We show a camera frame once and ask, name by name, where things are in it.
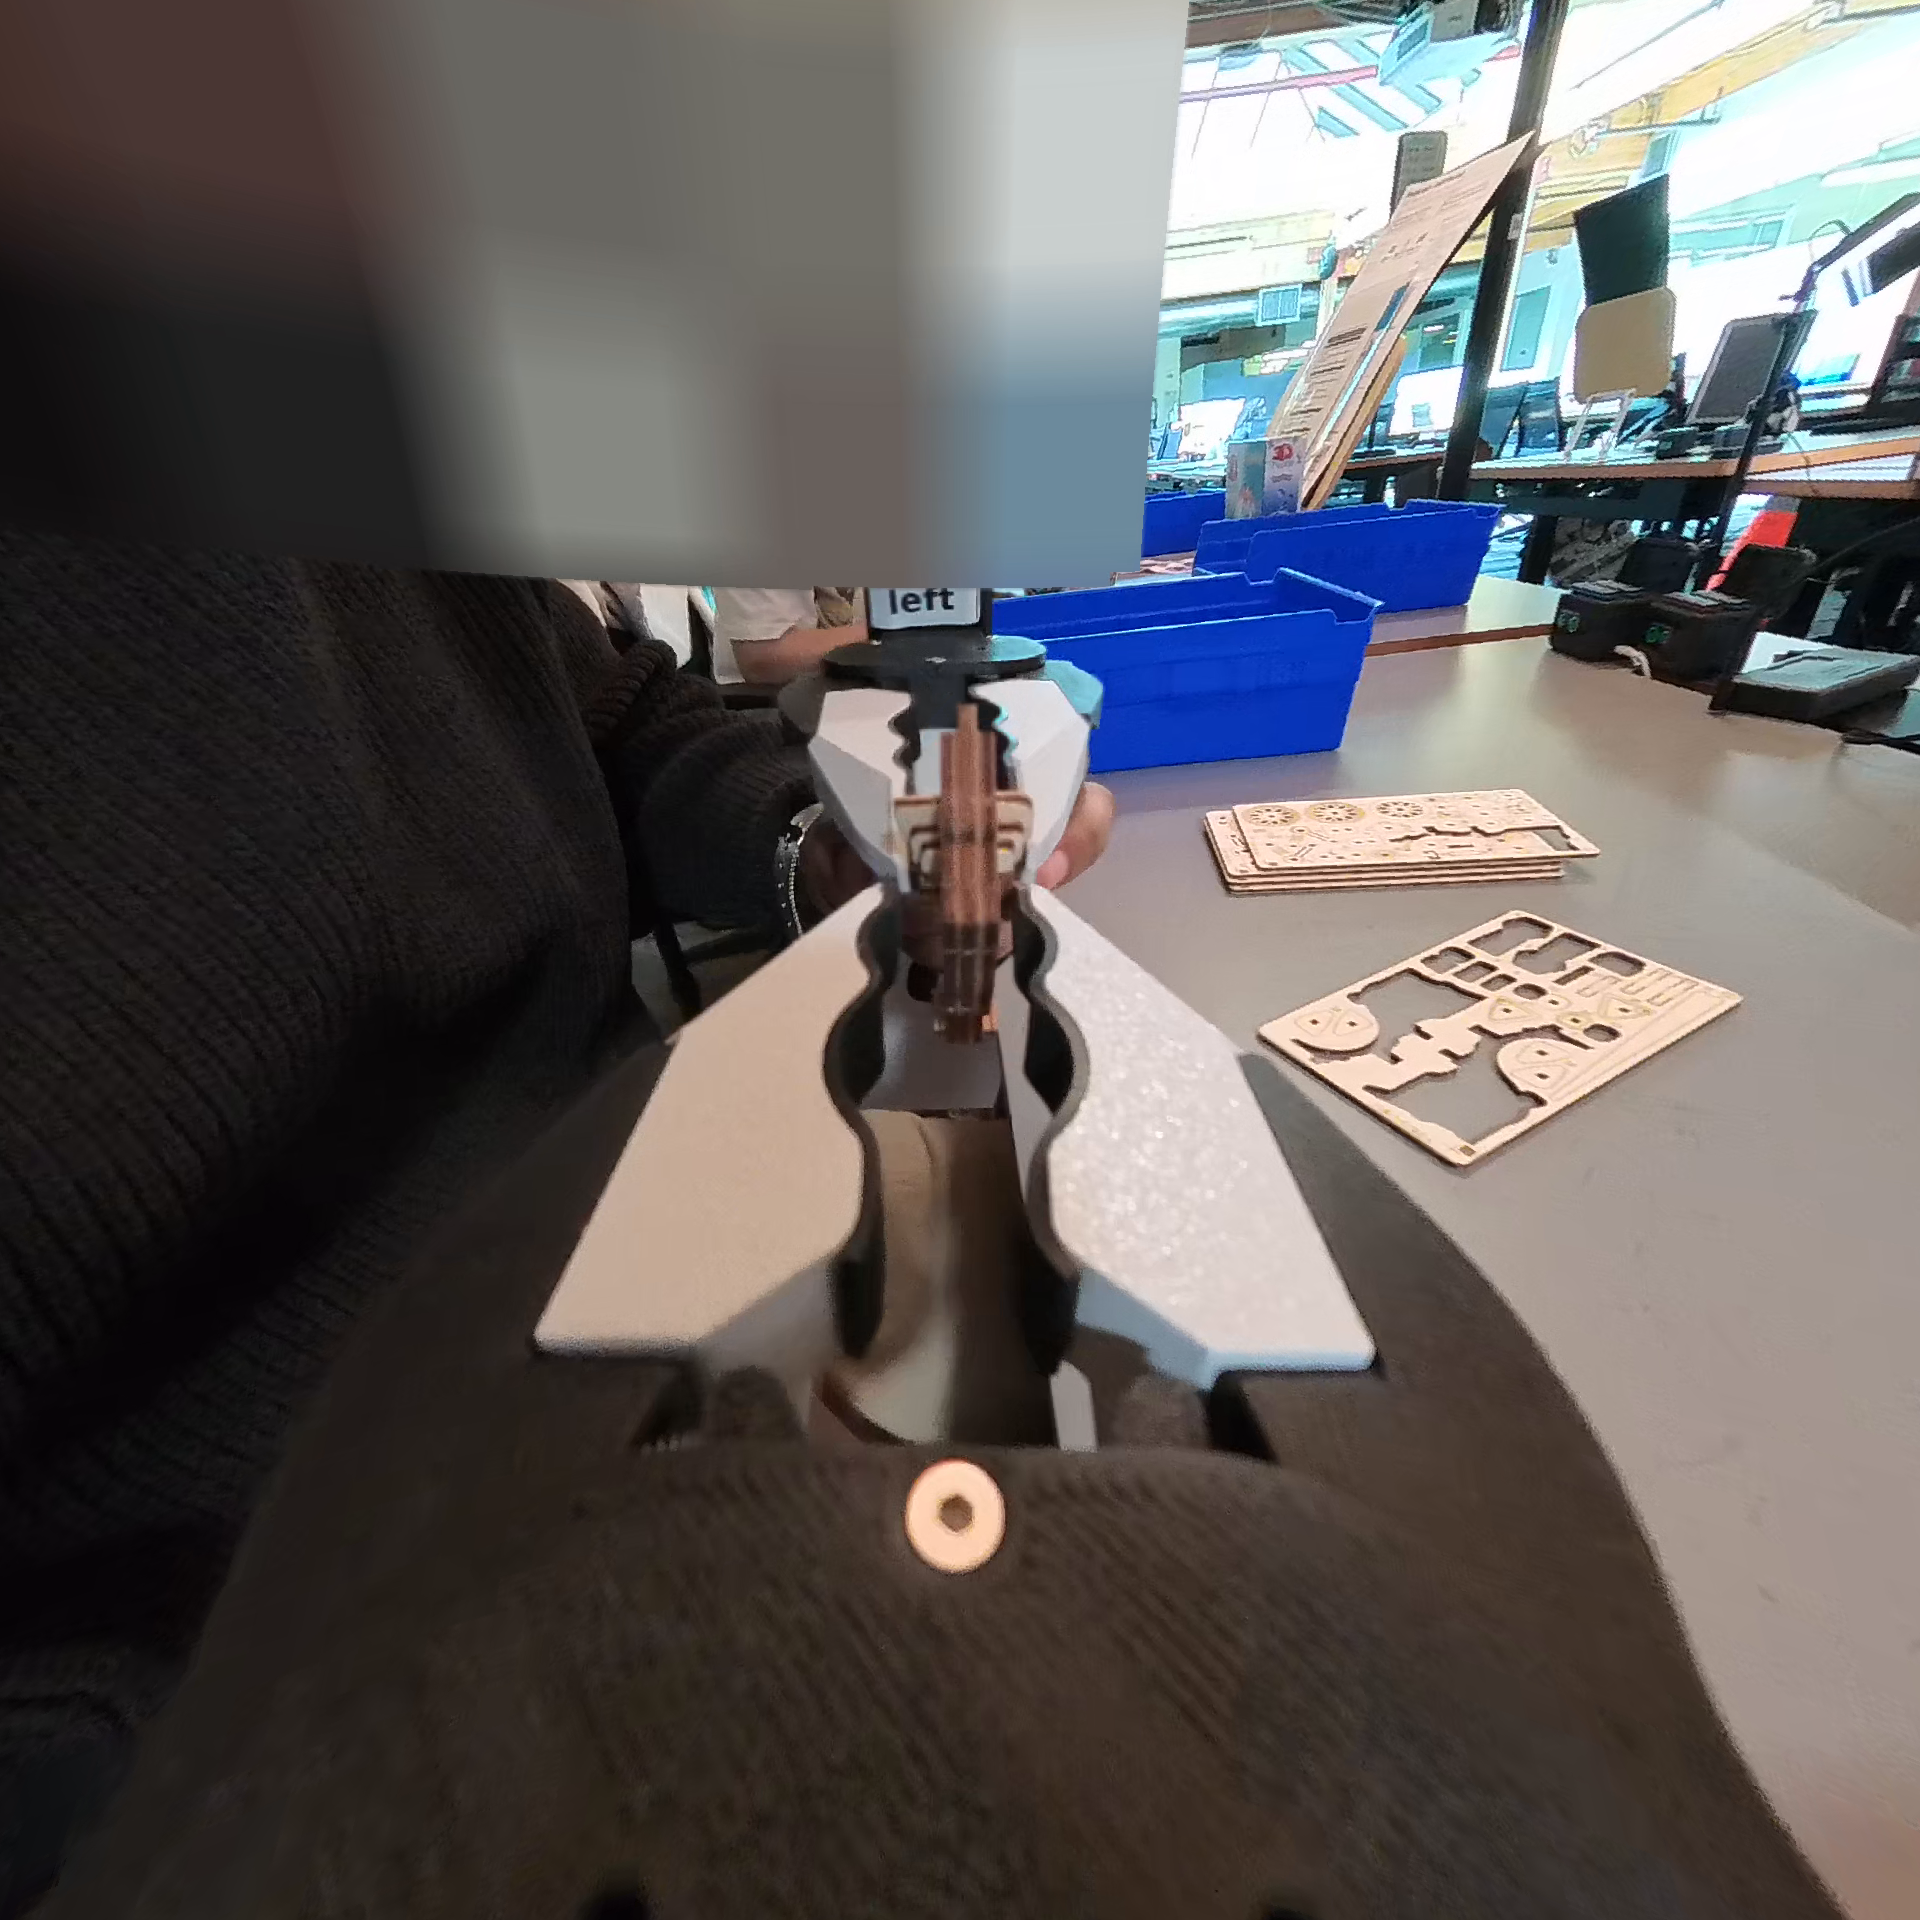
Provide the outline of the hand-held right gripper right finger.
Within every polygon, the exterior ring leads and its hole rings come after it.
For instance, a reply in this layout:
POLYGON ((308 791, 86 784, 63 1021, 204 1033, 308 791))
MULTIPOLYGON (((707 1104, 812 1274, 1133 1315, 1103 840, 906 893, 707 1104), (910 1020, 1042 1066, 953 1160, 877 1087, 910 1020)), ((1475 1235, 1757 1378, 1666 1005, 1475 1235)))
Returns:
POLYGON ((1191 1389, 1374 1364, 1252 1068, 1063 894, 1023 897, 1003 1091, 1028 1227, 1063 1276, 1045 1348, 1107 1336, 1191 1389))

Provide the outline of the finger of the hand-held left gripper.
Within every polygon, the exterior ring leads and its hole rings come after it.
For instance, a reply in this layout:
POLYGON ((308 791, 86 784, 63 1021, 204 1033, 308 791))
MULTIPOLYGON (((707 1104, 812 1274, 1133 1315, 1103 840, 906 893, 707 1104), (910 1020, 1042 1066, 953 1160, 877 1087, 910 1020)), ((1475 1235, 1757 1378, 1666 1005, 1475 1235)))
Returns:
POLYGON ((1058 684, 975 684, 975 713, 985 885, 1032 885, 1090 778, 1090 722, 1058 684))
POLYGON ((953 861, 953 735, 916 732, 909 688, 822 684, 808 742, 817 795, 866 874, 942 903, 953 861))

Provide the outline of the wooden model assembly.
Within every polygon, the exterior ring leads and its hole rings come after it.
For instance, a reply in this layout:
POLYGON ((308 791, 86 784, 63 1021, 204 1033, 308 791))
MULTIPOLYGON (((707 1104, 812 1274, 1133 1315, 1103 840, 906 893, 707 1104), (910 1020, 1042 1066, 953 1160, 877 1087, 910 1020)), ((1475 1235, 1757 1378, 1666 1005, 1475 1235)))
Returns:
POLYGON ((934 732, 930 773, 909 773, 893 803, 902 893, 924 903, 934 941, 934 1035, 978 1045, 996 1033, 996 969, 1023 885, 1034 803, 1007 768, 998 709, 983 695, 934 732))

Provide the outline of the person's left forearm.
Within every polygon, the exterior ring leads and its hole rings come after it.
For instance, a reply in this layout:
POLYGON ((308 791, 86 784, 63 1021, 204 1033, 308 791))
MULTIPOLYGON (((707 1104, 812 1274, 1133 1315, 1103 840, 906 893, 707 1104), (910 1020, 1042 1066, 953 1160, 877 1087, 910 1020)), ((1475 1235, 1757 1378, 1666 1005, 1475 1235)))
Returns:
POLYGON ((774 931, 776 852, 812 803, 804 749, 767 709, 726 709, 656 640, 635 640, 585 704, 626 873, 626 931, 774 931))

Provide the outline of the person's left hand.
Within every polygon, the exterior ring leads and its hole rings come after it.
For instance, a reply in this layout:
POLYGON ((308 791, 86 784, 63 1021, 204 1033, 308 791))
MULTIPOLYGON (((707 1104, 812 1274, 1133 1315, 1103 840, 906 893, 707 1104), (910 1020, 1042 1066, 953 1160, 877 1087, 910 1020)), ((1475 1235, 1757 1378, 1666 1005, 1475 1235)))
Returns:
POLYGON ((1116 822, 1116 798, 1112 788, 1096 781, 1083 781, 1076 795, 1076 807, 1068 809, 1068 822, 1040 865, 1032 885, 1058 893, 1068 881, 1090 873, 1090 865, 1107 852, 1116 822))

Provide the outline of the large blue plastic bin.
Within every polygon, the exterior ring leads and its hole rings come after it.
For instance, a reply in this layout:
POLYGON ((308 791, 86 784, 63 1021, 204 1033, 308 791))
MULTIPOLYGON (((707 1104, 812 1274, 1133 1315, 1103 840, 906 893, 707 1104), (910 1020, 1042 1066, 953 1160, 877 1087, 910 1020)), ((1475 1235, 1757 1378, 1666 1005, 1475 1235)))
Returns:
POLYGON ((1304 573, 998 598, 994 631, 1100 684, 1090 771, 1306 757, 1342 745, 1378 601, 1304 573))

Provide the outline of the small blue plastic bin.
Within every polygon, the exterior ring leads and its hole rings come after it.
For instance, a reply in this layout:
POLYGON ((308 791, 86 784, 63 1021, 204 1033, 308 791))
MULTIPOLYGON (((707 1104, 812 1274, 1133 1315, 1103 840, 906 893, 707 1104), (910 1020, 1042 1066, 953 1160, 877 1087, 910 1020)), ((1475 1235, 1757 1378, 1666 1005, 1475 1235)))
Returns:
POLYGON ((1228 516, 1224 491, 1156 495, 1142 502, 1142 570, 1145 573, 1239 573, 1262 520, 1228 516))

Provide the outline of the punched wooden puzzle sheet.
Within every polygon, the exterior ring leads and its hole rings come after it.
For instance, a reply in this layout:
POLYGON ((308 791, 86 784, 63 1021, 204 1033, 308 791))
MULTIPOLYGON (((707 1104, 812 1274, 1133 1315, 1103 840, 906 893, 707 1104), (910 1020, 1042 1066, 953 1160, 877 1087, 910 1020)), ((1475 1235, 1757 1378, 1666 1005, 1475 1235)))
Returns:
POLYGON ((1727 987, 1510 913, 1258 1035, 1431 1160, 1470 1168, 1735 1009, 1727 987))

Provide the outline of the stack of wooden puzzle sheets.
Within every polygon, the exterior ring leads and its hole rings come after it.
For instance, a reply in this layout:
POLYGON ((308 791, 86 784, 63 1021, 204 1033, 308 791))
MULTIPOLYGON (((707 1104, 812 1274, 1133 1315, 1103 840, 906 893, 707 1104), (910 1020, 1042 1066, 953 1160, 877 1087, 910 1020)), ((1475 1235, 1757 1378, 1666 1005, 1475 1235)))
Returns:
POLYGON ((1562 879, 1593 840, 1518 788, 1234 803, 1203 817, 1234 894, 1562 879))

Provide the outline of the black knit sweater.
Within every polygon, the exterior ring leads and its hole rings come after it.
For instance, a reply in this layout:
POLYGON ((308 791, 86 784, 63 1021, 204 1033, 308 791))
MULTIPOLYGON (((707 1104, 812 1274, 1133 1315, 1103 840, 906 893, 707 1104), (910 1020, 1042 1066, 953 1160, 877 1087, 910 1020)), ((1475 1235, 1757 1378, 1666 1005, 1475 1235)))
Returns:
POLYGON ((3 1917, 360 1312, 644 1028, 585 727, 631 643, 558 581, 3 530, 3 1917))

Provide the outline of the brown cardboard sign board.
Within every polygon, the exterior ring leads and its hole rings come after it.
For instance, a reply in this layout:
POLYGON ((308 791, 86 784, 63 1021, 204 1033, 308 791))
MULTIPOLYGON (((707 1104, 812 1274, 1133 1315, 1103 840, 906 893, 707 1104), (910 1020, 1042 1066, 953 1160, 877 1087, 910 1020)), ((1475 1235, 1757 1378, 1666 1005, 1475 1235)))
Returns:
POLYGON ((1525 134, 1403 189, 1390 219, 1369 241, 1362 266, 1318 331, 1304 373, 1271 423, 1271 446, 1300 456, 1300 510, 1318 510, 1381 395, 1403 360, 1415 325, 1440 271, 1490 217, 1495 192, 1531 159, 1539 136, 1525 134))

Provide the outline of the black battery charger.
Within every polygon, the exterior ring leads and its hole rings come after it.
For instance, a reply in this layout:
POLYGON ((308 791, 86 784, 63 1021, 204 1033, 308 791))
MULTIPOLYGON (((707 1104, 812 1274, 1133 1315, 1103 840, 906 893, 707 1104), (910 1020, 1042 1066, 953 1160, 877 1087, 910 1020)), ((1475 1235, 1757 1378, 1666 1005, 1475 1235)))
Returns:
POLYGON ((1655 684, 1708 686, 1736 674, 1765 609, 1715 588, 1650 590, 1584 581, 1562 594, 1548 646, 1557 656, 1631 667, 1655 684))

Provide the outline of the background wooden table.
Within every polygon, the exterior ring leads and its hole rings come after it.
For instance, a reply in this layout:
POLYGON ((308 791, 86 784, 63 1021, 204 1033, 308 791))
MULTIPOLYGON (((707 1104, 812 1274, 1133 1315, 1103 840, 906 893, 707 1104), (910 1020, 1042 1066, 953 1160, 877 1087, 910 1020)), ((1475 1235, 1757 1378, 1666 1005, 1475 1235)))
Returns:
MULTIPOLYGON (((1646 508, 1655 516, 1698 516, 1736 478, 1736 456, 1685 455, 1655 461, 1623 451, 1607 461, 1485 461, 1470 472, 1466 496, 1511 514, 1571 516, 1574 499, 1646 508)), ((1918 499, 1918 424, 1864 434, 1794 434, 1757 451, 1741 495, 1791 499, 1918 499)))

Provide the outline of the flat black device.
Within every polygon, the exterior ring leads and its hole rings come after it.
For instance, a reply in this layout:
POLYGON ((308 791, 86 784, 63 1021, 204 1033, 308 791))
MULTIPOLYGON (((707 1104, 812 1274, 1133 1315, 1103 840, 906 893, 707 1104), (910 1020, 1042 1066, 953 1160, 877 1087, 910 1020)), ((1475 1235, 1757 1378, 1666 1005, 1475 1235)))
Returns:
POLYGON ((1721 680, 1708 709, 1918 749, 1918 656, 1791 640, 1721 680))

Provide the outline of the black monitor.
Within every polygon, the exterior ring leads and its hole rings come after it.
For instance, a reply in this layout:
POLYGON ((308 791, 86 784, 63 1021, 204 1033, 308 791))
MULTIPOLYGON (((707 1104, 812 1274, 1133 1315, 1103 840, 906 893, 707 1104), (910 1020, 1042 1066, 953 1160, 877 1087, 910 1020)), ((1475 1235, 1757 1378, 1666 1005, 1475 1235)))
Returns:
POLYGON ((1796 418, 1801 373, 1796 360, 1813 333, 1817 314, 1754 314, 1726 325, 1708 370, 1691 388, 1685 428, 1726 433, 1765 423, 1765 434, 1780 433, 1777 423, 1796 418))

